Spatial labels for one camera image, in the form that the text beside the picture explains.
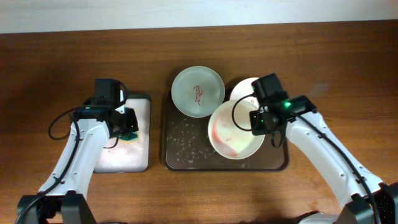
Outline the pink white plate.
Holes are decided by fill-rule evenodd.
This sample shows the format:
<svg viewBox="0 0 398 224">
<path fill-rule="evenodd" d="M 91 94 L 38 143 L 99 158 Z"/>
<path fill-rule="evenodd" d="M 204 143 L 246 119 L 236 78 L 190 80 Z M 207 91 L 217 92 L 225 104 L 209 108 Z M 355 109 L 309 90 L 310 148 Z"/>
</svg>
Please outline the pink white plate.
<svg viewBox="0 0 398 224">
<path fill-rule="evenodd" d="M 257 79 L 258 77 L 251 77 L 240 81 L 235 87 L 233 87 L 229 99 L 238 100 L 246 95 L 252 94 L 253 88 L 251 83 L 256 81 Z"/>
</svg>

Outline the yellow green sponge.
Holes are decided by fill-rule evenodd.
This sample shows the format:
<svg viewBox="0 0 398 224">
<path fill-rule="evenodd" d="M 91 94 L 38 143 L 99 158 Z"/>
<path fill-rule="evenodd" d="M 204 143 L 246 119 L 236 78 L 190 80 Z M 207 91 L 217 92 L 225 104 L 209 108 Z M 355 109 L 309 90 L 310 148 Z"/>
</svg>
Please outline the yellow green sponge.
<svg viewBox="0 0 398 224">
<path fill-rule="evenodd" d="M 120 135 L 119 139 L 123 141 L 136 141 L 139 139 L 139 133 L 132 132 L 125 135 Z"/>
</svg>

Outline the pale green plate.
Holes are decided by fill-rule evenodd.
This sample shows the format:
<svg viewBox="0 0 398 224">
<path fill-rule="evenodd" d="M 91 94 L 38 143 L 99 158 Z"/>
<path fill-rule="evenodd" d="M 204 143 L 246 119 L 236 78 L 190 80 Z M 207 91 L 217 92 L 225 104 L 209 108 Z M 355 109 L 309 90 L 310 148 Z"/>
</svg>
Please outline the pale green plate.
<svg viewBox="0 0 398 224">
<path fill-rule="evenodd" d="M 211 115 L 223 103 L 225 86 L 214 70 L 192 66 L 175 77 L 171 96 L 180 112 L 193 118 L 203 118 Z"/>
</svg>

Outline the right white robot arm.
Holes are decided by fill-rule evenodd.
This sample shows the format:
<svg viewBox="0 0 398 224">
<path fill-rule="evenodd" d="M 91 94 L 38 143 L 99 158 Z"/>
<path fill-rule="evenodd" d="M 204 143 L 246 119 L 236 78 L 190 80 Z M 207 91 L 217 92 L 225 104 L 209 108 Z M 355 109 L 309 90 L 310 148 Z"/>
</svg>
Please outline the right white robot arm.
<svg viewBox="0 0 398 224">
<path fill-rule="evenodd" d="M 268 103 L 249 113 L 253 135 L 279 133 L 298 147 L 325 179 L 342 211 L 315 212 L 301 223 L 397 223 L 397 184 L 367 170 L 332 133 L 306 97 Z"/>
</svg>

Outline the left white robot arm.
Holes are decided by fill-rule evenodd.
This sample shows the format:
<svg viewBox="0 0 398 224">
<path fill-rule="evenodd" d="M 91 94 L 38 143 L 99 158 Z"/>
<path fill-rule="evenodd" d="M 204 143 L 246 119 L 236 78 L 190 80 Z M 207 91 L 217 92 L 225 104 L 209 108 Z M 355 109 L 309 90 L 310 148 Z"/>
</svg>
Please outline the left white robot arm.
<svg viewBox="0 0 398 224">
<path fill-rule="evenodd" d="M 111 138 L 138 130 L 131 103 L 90 100 L 67 112 L 71 126 L 62 155 L 38 193 L 21 198 L 16 223 L 47 223 L 57 213 L 64 223 L 95 223 L 86 201 L 91 176 Z"/>
</svg>

